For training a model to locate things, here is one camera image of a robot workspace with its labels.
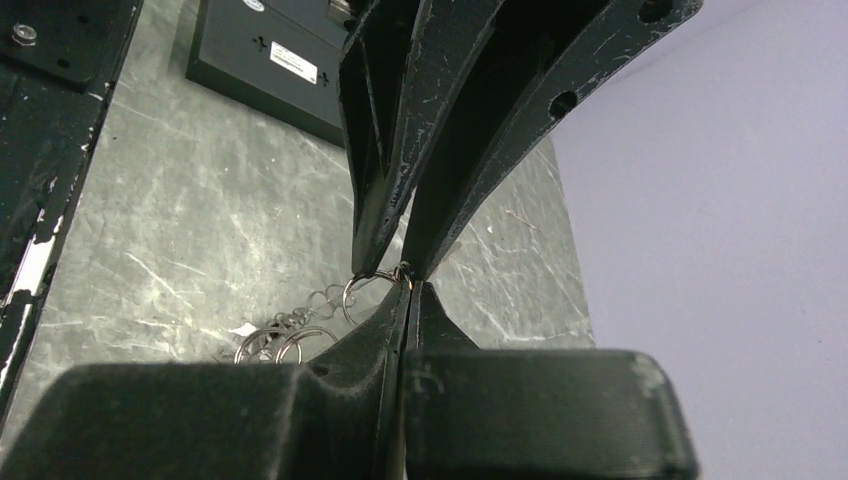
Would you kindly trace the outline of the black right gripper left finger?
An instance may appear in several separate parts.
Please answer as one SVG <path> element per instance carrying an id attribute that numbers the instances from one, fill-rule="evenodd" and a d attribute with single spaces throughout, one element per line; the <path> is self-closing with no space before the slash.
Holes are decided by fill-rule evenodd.
<path id="1" fill-rule="evenodd" d="M 45 392 L 5 479 L 401 479 L 411 292 L 312 361 L 102 364 Z"/>

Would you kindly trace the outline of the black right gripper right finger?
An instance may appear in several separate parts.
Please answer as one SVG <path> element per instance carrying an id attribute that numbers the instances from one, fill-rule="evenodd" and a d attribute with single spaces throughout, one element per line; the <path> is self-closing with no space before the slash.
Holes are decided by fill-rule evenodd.
<path id="1" fill-rule="evenodd" d="M 484 349 L 415 285 L 403 354 L 411 479 L 695 479 L 671 380 L 630 350 Z"/>

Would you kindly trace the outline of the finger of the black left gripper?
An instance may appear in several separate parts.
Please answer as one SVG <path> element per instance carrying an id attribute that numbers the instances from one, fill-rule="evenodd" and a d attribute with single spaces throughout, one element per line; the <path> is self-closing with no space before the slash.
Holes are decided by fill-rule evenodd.
<path id="1" fill-rule="evenodd" d="M 700 1 L 508 1 L 419 181 L 401 255 L 437 269 L 484 200 L 579 103 Z"/>
<path id="2" fill-rule="evenodd" d="M 374 273 L 464 84 L 499 1 L 358 1 L 339 102 L 354 193 L 351 271 Z"/>

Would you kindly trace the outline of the metal key organizer plate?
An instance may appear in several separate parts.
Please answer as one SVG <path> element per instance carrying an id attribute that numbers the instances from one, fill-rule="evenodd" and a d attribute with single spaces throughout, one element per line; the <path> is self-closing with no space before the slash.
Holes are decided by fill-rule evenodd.
<path id="1" fill-rule="evenodd" d="M 294 362 L 304 362 L 302 342 L 312 337 L 328 337 L 333 344 L 339 337 L 329 328 L 322 326 L 340 312 L 345 321 L 356 327 L 351 308 L 356 305 L 356 293 L 367 284 L 382 280 L 413 287 L 412 269 L 408 262 L 401 261 L 389 270 L 377 270 L 372 274 L 356 274 L 345 284 L 329 284 L 315 290 L 307 297 L 307 303 L 290 312 L 278 312 L 261 327 L 247 324 L 240 335 L 241 342 L 232 354 L 234 365 L 248 363 L 282 364 L 290 352 Z"/>

